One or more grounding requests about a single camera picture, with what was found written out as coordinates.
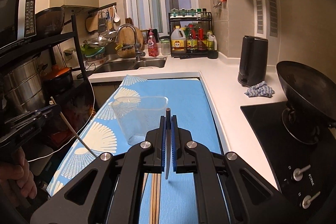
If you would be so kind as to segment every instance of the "vent grille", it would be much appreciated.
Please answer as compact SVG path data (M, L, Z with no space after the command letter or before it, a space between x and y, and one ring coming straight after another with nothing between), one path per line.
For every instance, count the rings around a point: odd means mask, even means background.
M264 33L263 0L255 0L257 9L257 33Z
M269 35L278 37L278 10L277 0L269 0Z

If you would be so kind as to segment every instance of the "black glass cooktop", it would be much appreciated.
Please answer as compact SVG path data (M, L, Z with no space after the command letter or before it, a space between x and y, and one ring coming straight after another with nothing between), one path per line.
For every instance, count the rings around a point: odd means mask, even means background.
M241 107L250 123L276 179L278 190L294 205L301 207L306 218L320 209L336 182L336 140L327 128L320 129L319 142L306 145L295 139L285 128L282 112L286 102ZM310 168L296 181L296 168ZM307 209L302 202L314 196Z

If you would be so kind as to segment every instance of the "stainless steel sink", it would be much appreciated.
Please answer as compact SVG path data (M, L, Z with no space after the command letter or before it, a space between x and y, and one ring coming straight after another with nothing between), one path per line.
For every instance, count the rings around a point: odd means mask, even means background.
M156 59L142 59L136 60L121 60L105 63L99 66L94 74L118 72L121 70L137 70L140 67L159 67L163 68L166 64L166 57L159 57Z
M134 64L133 69L137 70L140 67L159 67L163 68L166 64L166 58L157 58L157 59L143 59Z

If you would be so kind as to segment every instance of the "faucet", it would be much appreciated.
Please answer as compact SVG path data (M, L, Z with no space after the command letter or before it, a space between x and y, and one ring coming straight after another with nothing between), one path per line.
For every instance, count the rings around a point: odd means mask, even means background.
M128 24L128 23L121 25L121 26L118 28L118 31L117 31L117 37L115 38L115 42L116 42L116 43L119 42L119 34L120 34L120 31L121 31L123 28L126 28L126 27L130 27L130 28L133 30L133 33L134 33L135 60L136 60L136 61L141 61L141 57L142 57L142 56L145 56L146 53L141 51L141 43L138 43L137 30L135 29L135 27L134 27L133 25Z

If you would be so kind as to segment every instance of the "cloth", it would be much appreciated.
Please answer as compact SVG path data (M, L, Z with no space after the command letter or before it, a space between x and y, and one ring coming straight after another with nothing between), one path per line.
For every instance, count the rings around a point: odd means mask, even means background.
M261 96L271 98L273 94L275 94L275 91L271 87L269 87L265 81L262 81L259 84L248 88L245 94L248 97Z
M180 128L189 130L193 140L210 151L221 153L220 144L209 102L198 79L153 79L126 76L120 87L111 95L81 133L81 138L97 154L111 152L118 155L131 147L121 131L111 103L118 97L165 96L172 115L177 115ZM78 142L72 145L61 162L47 191L53 196L73 177L82 171L94 157ZM150 174L140 208L140 224L149 223L151 200ZM198 223L193 174L176 174L172 161L168 180L161 176L160 224Z

